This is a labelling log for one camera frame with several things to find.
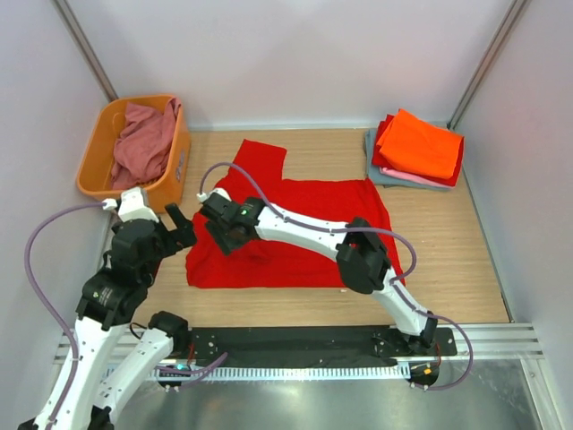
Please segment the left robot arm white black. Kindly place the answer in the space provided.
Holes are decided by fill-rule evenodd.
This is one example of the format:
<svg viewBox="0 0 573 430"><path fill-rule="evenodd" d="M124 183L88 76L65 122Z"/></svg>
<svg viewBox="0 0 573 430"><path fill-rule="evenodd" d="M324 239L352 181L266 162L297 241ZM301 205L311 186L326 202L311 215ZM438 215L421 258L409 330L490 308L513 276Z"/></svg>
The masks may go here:
<svg viewBox="0 0 573 430"><path fill-rule="evenodd" d="M103 267L82 288L74 326L64 328L70 349L49 398L21 429L113 429L151 370L167 357L182 357L190 347L188 322L160 311L135 349L110 377L103 376L161 262L197 242L192 222L174 203L166 206L173 230L143 203L110 200L103 206L117 209L120 217L112 228L111 248L104 253Z"/></svg>

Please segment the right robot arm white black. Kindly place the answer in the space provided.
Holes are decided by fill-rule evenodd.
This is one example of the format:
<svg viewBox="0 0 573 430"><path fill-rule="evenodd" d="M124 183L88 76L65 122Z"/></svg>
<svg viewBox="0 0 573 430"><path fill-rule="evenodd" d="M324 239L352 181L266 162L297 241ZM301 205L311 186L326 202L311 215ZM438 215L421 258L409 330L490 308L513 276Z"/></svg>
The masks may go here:
<svg viewBox="0 0 573 430"><path fill-rule="evenodd" d="M235 202L222 188L199 193L206 229L225 255L255 240L293 245L335 262L346 288L375 298L392 316L407 350L422 355L436 342L437 321L406 290L380 235L362 218L352 222L316 219L265 199Z"/></svg>

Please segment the red t shirt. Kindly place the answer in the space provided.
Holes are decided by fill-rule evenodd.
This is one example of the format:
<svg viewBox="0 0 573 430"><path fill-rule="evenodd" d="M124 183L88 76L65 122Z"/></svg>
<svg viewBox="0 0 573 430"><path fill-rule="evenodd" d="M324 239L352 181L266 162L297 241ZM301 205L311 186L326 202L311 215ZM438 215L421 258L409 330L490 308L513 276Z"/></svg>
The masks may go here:
<svg viewBox="0 0 573 430"><path fill-rule="evenodd" d="M245 140L234 163L256 181L269 200L309 218L332 221L366 219L390 229L390 217L369 179L343 181L282 177L286 149ZM198 243L186 256L187 282L197 288L340 288L338 267L314 252L279 242L253 241L223 255L205 228L206 218L193 216Z"/></svg>

